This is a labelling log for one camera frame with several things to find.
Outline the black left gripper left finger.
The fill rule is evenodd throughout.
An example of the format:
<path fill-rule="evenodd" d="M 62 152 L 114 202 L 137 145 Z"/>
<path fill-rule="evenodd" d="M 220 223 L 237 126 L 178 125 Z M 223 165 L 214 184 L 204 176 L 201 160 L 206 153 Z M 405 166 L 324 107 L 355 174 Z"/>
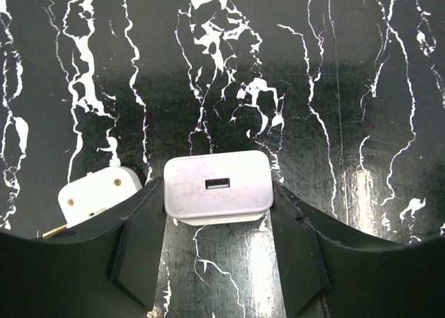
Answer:
<path fill-rule="evenodd" d="M 145 317 L 154 307 L 166 214 L 156 178 L 52 237 L 1 234 L 2 317 Z"/>

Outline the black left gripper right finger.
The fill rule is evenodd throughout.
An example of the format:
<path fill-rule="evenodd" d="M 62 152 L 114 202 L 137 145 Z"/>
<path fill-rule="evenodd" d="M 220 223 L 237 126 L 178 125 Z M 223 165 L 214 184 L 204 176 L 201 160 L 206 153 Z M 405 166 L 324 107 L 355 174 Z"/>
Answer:
<path fill-rule="evenodd" d="M 288 317 L 443 317 L 444 238 L 399 244 L 274 184 L 270 210 Z"/>

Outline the white plug adapter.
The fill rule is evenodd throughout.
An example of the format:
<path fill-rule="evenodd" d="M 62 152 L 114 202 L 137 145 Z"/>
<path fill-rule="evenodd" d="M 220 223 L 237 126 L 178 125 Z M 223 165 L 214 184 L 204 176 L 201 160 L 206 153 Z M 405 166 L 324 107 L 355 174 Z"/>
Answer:
<path fill-rule="evenodd" d="M 49 237 L 72 228 L 132 197 L 142 189 L 136 172 L 128 167 L 107 167 L 66 184 L 58 193 L 65 223 L 46 233 Z"/>

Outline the white charger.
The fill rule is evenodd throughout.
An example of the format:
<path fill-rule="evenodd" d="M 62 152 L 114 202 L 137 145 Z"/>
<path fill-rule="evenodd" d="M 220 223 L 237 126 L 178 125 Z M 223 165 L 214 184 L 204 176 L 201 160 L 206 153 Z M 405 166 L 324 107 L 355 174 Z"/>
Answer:
<path fill-rule="evenodd" d="M 256 221 L 273 205 L 269 159 L 258 150 L 177 157 L 163 180 L 165 212 L 188 225 Z"/>

